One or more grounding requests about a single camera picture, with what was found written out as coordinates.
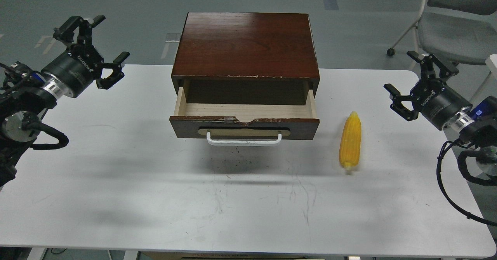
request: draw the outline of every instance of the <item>wooden drawer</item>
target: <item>wooden drawer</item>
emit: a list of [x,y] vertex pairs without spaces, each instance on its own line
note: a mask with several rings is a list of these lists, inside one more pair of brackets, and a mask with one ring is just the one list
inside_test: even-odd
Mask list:
[[312,140],[319,124],[307,14],[189,13],[172,81],[178,138]]

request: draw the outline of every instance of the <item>white drawer handle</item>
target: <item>white drawer handle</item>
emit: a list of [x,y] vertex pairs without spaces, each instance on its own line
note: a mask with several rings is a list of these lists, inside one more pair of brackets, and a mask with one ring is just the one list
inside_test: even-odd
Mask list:
[[281,133],[274,141],[250,141],[250,140],[213,140],[211,132],[207,132],[207,142],[213,146],[245,146],[245,147],[267,147],[277,146],[281,142]]

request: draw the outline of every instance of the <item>yellow corn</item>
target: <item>yellow corn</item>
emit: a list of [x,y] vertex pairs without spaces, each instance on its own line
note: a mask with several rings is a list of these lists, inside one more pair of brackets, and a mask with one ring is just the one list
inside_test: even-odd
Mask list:
[[355,111],[350,113],[343,127],[339,160],[349,173],[359,163],[361,152],[361,120]]

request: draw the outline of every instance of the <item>cable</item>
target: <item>cable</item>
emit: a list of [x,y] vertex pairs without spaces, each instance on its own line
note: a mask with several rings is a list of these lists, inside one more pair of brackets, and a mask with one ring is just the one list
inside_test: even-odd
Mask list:
[[467,170],[466,158],[467,157],[475,157],[477,158],[482,154],[482,151],[476,150],[465,150],[461,151],[461,154],[457,157],[457,165],[459,166],[459,171],[463,175],[463,177],[474,184],[479,184],[482,186],[497,186],[497,182],[494,182],[491,179],[480,179],[478,177],[472,176]]
[[0,67],[5,68],[9,71],[16,71],[14,68],[12,68],[11,66],[7,66],[4,63],[0,63]]
[[456,147],[462,147],[463,149],[470,149],[471,147],[473,147],[473,146],[474,146],[474,143],[469,143],[469,144],[467,144],[467,146],[464,146],[464,145],[462,145],[462,144],[460,143],[460,141],[457,141],[457,140],[456,140],[456,141],[454,141],[454,142],[452,142],[452,143],[454,143],[454,145],[455,145]]
[[61,254],[63,253],[64,251],[67,251],[67,249],[62,249],[62,251],[57,251],[57,252],[54,252],[55,249],[50,249],[50,253],[51,254]]
[[27,122],[26,124],[23,124],[23,129],[43,131],[47,135],[59,140],[56,144],[32,144],[30,147],[34,150],[57,150],[65,147],[69,143],[69,138],[64,133],[39,121]]
[[447,152],[453,147],[453,146],[460,146],[460,140],[457,139],[454,142],[447,141],[442,145],[442,148],[440,149],[440,154],[437,157],[437,165],[436,165],[436,180],[438,182],[438,186],[440,187],[440,190],[442,191],[442,194],[445,196],[447,201],[450,203],[451,206],[454,207],[454,209],[458,210],[461,214],[464,214],[466,218],[468,219],[473,219],[474,221],[478,221],[479,223],[483,223],[486,225],[490,226],[497,226],[497,222],[490,221],[485,218],[481,218],[479,216],[475,216],[474,214],[470,213],[469,211],[465,211],[463,208],[459,207],[454,201],[449,198],[449,195],[445,191],[445,188],[443,187],[442,183],[442,159],[447,154]]
[[2,98],[6,98],[6,96],[8,96],[9,93],[11,93],[12,91],[14,90],[17,90],[21,85],[23,85],[24,83],[26,83],[30,77],[32,76],[34,72],[30,72],[29,74],[27,74],[25,77],[23,77],[23,79],[21,79],[20,82],[16,83],[14,86],[8,88],[5,90],[5,92],[2,94]]

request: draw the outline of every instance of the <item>white table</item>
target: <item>white table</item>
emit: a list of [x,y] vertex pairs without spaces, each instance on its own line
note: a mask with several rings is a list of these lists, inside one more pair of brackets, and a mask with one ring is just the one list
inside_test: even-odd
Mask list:
[[[177,139],[171,66],[126,65],[112,89],[63,98],[45,122],[71,142],[24,154],[0,192],[0,245],[143,251],[484,258],[488,228],[438,189],[446,140],[420,117],[390,110],[384,83],[408,92],[410,71],[321,69],[313,141],[213,147]],[[345,175],[343,124],[362,120],[358,172]],[[452,154],[442,177],[480,211]]]

